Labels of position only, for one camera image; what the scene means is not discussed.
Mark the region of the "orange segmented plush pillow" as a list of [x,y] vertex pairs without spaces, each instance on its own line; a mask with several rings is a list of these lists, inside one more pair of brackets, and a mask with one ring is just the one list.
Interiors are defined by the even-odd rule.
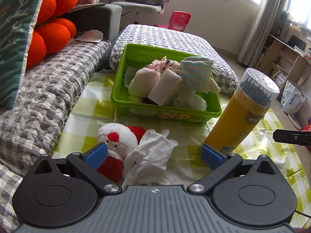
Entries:
[[76,35],[76,26],[61,16],[69,12],[78,0],[43,0],[34,28],[26,67],[31,68],[47,55],[56,54]]

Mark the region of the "wooden desk with shelves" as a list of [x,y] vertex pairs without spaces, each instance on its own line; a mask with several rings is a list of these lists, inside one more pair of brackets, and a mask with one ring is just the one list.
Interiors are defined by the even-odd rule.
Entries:
[[261,51],[258,70],[274,78],[283,74],[286,80],[298,83],[309,62],[303,53],[304,47],[300,48],[291,39],[286,40],[290,23],[290,14],[282,11]]

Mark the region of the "santa claus plush toy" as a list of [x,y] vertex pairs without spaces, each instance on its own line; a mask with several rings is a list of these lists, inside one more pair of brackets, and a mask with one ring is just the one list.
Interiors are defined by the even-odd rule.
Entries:
[[98,142],[107,146],[107,158],[97,171],[117,183],[122,178],[123,161],[139,144],[143,127],[108,123],[98,129]]

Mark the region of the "white cloth glove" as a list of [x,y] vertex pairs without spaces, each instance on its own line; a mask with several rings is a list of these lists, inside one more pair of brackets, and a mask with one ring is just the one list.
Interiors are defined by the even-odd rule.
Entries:
[[123,161],[122,189],[133,185],[169,185],[163,176],[172,151],[179,144],[168,139],[168,129],[157,133],[149,129],[142,136],[138,146]]

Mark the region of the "green plastic storage bin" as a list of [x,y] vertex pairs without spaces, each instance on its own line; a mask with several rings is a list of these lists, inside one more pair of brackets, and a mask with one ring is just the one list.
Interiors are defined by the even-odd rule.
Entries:
[[218,118],[222,114],[221,103],[219,96],[213,93],[196,93],[207,102],[205,111],[129,101],[128,89],[124,83],[125,70],[128,67],[139,70],[145,65],[150,64],[153,60],[164,56],[179,62],[191,56],[191,54],[139,44],[127,44],[125,46],[116,71],[111,93],[111,101],[115,106],[116,112],[125,116],[176,120],[196,124],[203,124],[212,118]]

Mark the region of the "dark green patterned cushion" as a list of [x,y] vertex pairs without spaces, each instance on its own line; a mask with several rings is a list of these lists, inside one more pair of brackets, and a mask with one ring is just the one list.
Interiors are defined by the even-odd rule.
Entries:
[[21,91],[27,53],[43,0],[1,0],[1,107],[12,109]]

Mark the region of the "black laptop on desk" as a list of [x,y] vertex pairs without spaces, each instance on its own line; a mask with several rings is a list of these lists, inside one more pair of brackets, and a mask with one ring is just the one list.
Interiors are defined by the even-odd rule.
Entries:
[[292,48],[297,47],[300,50],[302,50],[303,52],[305,51],[305,48],[306,48],[306,43],[295,35],[292,35],[290,37],[287,44]]

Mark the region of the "white rectangular sponge block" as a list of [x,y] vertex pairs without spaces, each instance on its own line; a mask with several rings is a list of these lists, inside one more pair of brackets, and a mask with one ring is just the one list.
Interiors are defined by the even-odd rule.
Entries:
[[167,106],[182,86],[181,77],[167,69],[148,95],[159,106]]

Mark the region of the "grey window curtain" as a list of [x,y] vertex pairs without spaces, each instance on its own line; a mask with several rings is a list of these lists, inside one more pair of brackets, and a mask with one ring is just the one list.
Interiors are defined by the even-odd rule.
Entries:
[[273,24],[281,15],[285,1],[261,0],[239,52],[238,62],[251,68],[255,67]]

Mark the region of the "yellow cylinder clear-lid container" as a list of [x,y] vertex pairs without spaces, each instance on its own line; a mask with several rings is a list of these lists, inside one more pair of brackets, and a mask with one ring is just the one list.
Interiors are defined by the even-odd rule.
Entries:
[[234,151],[264,118],[279,93],[267,75],[247,68],[204,144],[223,153]]

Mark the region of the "pink fluffy plush toy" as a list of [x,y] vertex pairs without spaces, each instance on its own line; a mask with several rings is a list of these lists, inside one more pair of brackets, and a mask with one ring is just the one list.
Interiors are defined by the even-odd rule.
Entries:
[[149,93],[161,78],[160,66],[165,65],[166,62],[166,56],[161,60],[155,59],[151,64],[136,72],[128,87],[131,102],[141,103],[144,98],[149,96]]

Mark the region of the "yellow checkered plastic tablecloth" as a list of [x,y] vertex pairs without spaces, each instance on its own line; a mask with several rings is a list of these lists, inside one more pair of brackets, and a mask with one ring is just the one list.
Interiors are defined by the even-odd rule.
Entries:
[[[69,114],[53,156],[64,158],[74,151],[83,153],[89,150],[97,144],[98,129],[114,122],[154,129],[158,133],[164,129],[170,131],[168,137],[179,144],[172,152],[164,175],[170,183],[188,186],[209,173],[210,169],[201,160],[200,149],[217,119],[193,126],[172,120],[118,115],[110,100],[114,77],[114,73],[94,73]],[[297,210],[310,214],[308,173],[304,171],[294,146],[274,142],[276,129],[282,129],[281,122],[269,110],[234,152],[244,159],[268,155],[293,189],[298,200]]]

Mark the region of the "grey patterned ottoman cushion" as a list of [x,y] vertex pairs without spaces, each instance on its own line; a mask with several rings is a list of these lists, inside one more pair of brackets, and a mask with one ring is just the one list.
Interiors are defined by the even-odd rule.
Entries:
[[204,38],[150,25],[130,24],[112,44],[109,66],[116,71],[126,44],[176,50],[213,60],[212,74],[223,93],[233,94],[240,81],[236,73]]

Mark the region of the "grey sofa with quilted cover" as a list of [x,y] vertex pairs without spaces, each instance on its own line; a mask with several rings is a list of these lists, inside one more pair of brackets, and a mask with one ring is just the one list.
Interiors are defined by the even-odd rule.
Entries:
[[119,35],[122,8],[89,7],[65,15],[78,32],[99,30],[99,43],[75,42],[28,69],[16,105],[1,109],[1,232],[19,221],[12,198],[41,154],[52,154],[65,122],[94,73],[110,70],[109,55]]

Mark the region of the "red plastic child chair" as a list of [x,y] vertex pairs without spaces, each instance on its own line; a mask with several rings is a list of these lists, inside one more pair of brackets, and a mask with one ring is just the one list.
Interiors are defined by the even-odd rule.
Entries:
[[174,11],[171,14],[168,25],[155,25],[155,27],[166,28],[183,32],[191,19],[191,14],[183,11]]

